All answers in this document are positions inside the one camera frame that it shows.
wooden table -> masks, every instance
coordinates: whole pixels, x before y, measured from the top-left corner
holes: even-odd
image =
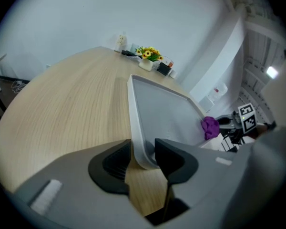
[[[81,149],[131,139],[127,80],[137,74],[189,96],[170,77],[145,71],[103,47],[51,66],[13,100],[0,121],[0,182],[9,191],[56,158]],[[130,200],[146,216],[163,207],[166,179],[134,157],[125,182]]]

yellow flower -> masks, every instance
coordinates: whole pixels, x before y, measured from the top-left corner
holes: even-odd
[[[147,57],[152,55],[152,53],[150,51],[146,51],[145,54],[146,54]]]

purple cloth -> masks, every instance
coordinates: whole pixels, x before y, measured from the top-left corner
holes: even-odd
[[[201,122],[201,126],[204,130],[204,139],[209,140],[219,135],[219,122],[213,117],[207,116]]]

dark floor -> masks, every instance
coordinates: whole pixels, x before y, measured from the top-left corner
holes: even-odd
[[[17,95],[10,88],[12,83],[13,82],[11,81],[0,79],[0,87],[1,87],[0,99],[3,101],[6,107],[10,105],[10,103],[13,101],[13,99]],[[3,111],[0,108],[0,116],[2,115],[3,115]]]

white flower pot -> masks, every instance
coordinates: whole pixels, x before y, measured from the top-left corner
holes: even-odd
[[[139,67],[145,69],[146,71],[151,71],[153,68],[153,62],[148,59],[142,59],[142,61],[139,63]]]

